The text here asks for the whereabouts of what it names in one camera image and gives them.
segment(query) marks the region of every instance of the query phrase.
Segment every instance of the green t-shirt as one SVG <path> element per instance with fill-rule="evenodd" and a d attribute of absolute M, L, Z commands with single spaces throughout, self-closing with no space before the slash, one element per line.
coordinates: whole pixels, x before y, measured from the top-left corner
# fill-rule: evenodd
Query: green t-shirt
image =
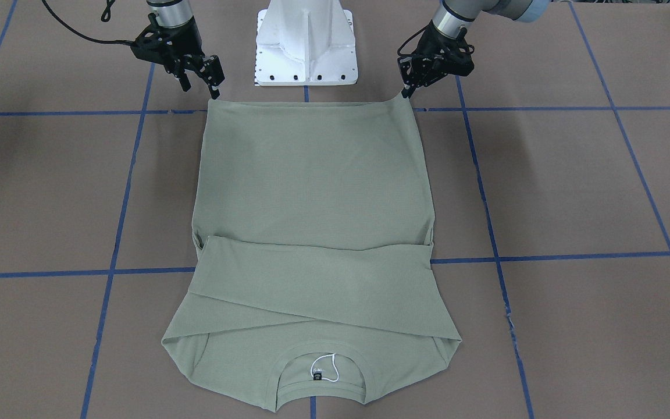
<path fill-rule="evenodd" d="M 194 384 L 271 411 L 425 379 L 461 341 L 430 270 L 433 221 L 401 95 L 210 101 L 199 262 L 162 344 Z"/>

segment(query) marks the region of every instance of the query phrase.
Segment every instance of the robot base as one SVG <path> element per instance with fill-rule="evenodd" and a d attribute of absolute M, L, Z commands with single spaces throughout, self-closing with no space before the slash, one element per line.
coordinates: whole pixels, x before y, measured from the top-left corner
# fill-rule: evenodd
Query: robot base
<path fill-rule="evenodd" d="M 255 84 L 337 86 L 358 80 L 353 14 L 339 0 L 271 0 L 258 13 Z"/>

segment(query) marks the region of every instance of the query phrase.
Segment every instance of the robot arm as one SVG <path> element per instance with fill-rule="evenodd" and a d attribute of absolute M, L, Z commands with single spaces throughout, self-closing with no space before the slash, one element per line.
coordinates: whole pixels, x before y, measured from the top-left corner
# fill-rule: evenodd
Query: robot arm
<path fill-rule="evenodd" d="M 189 0 L 147 0 L 151 8 L 149 26 L 131 45 L 133 55 L 144 61 L 162 64 L 175 76 L 183 92 L 191 88 L 186 70 L 194 72 L 208 86 L 213 99 L 224 72 L 218 56 L 205 56 Z"/>
<path fill-rule="evenodd" d="M 428 87 L 447 74 L 467 76 L 474 69 L 474 47 L 465 40 L 468 27 L 481 11 L 520 22 L 533 22 L 550 0 L 442 0 L 427 26 L 405 41 L 398 50 L 398 64 L 409 98 L 418 87 Z M 402 49 L 418 34 L 418 45 L 410 54 Z"/>
<path fill-rule="evenodd" d="M 162 64 L 187 92 L 191 87 L 186 70 L 194 72 L 208 86 L 213 99 L 219 97 L 218 85 L 224 73 L 218 56 L 206 56 L 201 49 L 200 34 L 189 0 L 146 0 L 151 8 L 149 26 L 136 40 L 97 40 L 87 37 L 66 24 L 42 0 L 48 12 L 64 27 L 85 40 L 101 44 L 128 45 L 133 55 L 144 61 Z M 107 3 L 102 20 L 110 19 Z M 418 87 L 428 87 L 447 74 L 466 76 L 474 69 L 474 47 L 465 40 L 468 27 L 481 11 L 499 14 L 521 22 L 535 21 L 547 9 L 550 0 L 441 0 L 431 21 L 398 49 L 398 64 L 405 88 L 402 96 L 409 98 Z M 422 34 L 410 54 L 402 49 Z"/>

